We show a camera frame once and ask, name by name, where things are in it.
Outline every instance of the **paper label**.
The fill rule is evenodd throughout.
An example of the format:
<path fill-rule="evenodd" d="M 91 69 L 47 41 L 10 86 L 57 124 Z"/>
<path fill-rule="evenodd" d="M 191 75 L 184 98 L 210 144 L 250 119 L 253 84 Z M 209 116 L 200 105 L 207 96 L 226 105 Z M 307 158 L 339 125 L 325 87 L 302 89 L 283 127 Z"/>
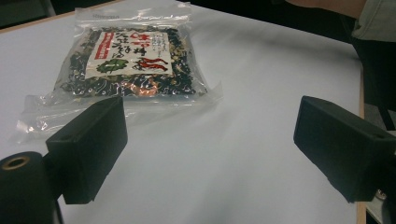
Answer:
<path fill-rule="evenodd" d="M 87 63 L 85 78 L 172 75 L 167 33 L 102 32 Z"/>

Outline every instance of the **person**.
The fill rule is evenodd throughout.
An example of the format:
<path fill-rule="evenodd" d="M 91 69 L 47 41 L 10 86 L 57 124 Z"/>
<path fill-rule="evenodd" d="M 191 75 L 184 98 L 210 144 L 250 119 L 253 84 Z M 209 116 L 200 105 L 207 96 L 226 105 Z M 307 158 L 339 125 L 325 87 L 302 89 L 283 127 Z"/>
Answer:
<path fill-rule="evenodd" d="M 396 0 L 286 0 L 299 7 L 316 7 L 357 19 L 352 36 L 396 42 Z"/>

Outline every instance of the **clothing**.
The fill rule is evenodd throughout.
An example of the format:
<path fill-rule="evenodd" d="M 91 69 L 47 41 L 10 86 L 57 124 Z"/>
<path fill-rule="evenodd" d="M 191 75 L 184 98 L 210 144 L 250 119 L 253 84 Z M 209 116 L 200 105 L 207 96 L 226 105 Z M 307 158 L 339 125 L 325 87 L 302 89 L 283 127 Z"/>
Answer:
<path fill-rule="evenodd" d="M 363 40 L 396 42 L 396 0 L 367 0 L 352 35 Z"/>

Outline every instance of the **plastic bag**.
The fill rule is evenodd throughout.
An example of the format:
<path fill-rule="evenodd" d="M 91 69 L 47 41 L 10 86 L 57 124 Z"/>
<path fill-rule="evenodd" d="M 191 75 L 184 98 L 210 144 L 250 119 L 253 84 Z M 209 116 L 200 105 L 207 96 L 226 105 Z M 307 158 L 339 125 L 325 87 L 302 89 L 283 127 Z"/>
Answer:
<path fill-rule="evenodd" d="M 14 141 L 48 137 L 112 96 L 123 96 L 127 122 L 134 124 L 174 115 L 183 106 L 216 103 L 221 88 L 210 90 L 201 75 L 190 23 L 189 3 L 137 11 L 76 9 L 75 42 L 54 90 L 26 97 Z"/>

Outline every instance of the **white table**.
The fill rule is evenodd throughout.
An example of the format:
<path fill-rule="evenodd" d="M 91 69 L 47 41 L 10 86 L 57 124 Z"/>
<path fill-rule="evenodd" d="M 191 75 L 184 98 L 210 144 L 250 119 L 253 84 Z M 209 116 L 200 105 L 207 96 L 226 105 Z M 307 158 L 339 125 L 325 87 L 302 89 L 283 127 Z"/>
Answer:
<path fill-rule="evenodd" d="M 107 7 L 156 7 L 168 0 Z M 128 127 L 129 142 L 94 202 L 61 203 L 67 224 L 356 223 L 347 203 L 293 143 L 301 97 L 358 114 L 361 63 L 345 43 L 193 7 L 191 40 L 209 86 L 224 99 Z M 47 153 L 8 142 L 28 94 L 52 90 L 73 41 L 74 17 L 0 34 L 0 158 Z"/>

